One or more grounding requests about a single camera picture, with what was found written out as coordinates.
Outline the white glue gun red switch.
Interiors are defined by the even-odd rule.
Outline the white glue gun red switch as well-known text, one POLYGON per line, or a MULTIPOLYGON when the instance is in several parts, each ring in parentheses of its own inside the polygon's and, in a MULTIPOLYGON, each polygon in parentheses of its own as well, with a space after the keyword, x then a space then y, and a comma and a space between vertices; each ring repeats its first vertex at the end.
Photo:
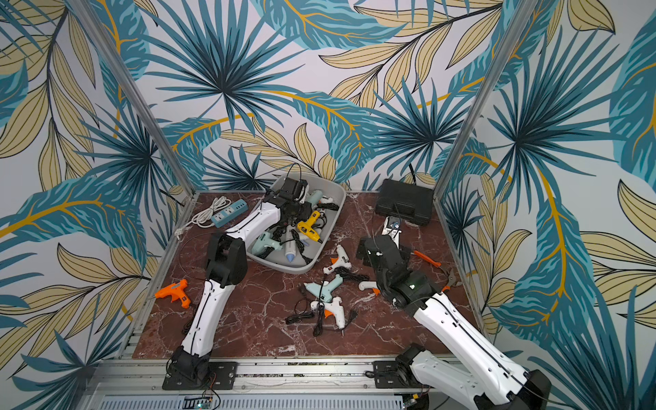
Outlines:
POLYGON ((331 266, 327 266, 326 268, 323 268, 324 274, 334 273, 338 268, 344 268, 347 270, 350 270, 352 268, 350 258, 344 247, 341 246, 341 244, 337 245, 337 253, 338 253, 338 257, 332 259, 331 266))

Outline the large mint green glue gun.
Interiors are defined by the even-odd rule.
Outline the large mint green glue gun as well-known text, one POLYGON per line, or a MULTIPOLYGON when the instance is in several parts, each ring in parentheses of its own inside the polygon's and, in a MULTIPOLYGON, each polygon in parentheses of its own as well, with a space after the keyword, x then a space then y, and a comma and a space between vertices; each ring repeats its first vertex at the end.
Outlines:
POLYGON ((340 210, 340 205, 337 204, 332 197, 325 196, 323 191, 321 190, 311 191, 305 197, 305 203, 307 203, 312 210, 316 210, 316 209, 328 209, 333 211, 340 210))

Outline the white glue gun long nozzle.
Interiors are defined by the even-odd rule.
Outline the white glue gun long nozzle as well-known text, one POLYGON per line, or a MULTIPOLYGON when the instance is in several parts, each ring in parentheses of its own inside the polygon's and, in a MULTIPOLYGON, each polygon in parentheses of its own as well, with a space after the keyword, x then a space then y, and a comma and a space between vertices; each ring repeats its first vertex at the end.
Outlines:
POLYGON ((375 281, 362 281, 358 283, 358 288, 361 291, 371 290, 375 295, 380 294, 378 284, 375 281))

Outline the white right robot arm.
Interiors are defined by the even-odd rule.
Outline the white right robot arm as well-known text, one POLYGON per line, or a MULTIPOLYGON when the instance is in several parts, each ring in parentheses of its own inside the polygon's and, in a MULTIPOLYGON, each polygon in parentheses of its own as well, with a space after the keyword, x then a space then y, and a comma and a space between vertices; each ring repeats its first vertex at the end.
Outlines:
POLYGON ((552 384, 498 350, 421 271, 408 248, 388 235, 364 237, 356 253, 372 268, 382 297, 438 337, 459 360, 455 367, 414 343, 396 357, 401 380, 444 393, 468 409, 544 409, 552 384))

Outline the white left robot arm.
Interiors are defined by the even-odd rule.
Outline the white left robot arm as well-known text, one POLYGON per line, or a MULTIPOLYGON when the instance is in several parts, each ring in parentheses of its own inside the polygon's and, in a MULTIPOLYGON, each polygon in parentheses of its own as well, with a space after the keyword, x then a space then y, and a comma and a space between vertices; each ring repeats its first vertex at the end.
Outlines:
POLYGON ((309 215, 310 204, 304 200, 307 187, 305 179, 285 178, 282 186, 268 191, 241 222, 210 237, 202 299, 183 342, 174 350, 168 373, 196 385, 205 383, 220 317, 248 271, 247 249, 267 229, 309 215))

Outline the white blue-tip glue gun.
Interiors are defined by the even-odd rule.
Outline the white blue-tip glue gun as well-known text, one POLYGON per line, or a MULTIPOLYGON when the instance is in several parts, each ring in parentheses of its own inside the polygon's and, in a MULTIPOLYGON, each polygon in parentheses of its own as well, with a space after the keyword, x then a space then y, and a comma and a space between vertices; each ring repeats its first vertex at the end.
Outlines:
POLYGON ((287 259, 288 263, 292 263, 295 261, 297 254, 298 254, 298 248, 297 248, 297 241, 294 239, 294 237, 289 234, 288 238, 285 240, 284 243, 285 246, 285 258, 287 259))

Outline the yellow glue gun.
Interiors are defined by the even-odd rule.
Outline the yellow glue gun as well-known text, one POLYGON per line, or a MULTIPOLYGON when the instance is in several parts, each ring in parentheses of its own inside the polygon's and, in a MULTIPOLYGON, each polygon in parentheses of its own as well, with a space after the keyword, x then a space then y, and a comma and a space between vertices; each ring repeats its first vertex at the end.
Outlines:
POLYGON ((308 239, 322 244, 323 240, 321 239, 318 232, 314 229, 314 224, 319 220, 320 217, 321 213, 318 210, 314 210, 314 212, 309 216, 307 220, 302 220, 297 223, 297 230, 299 230, 299 232, 305 235, 308 239))

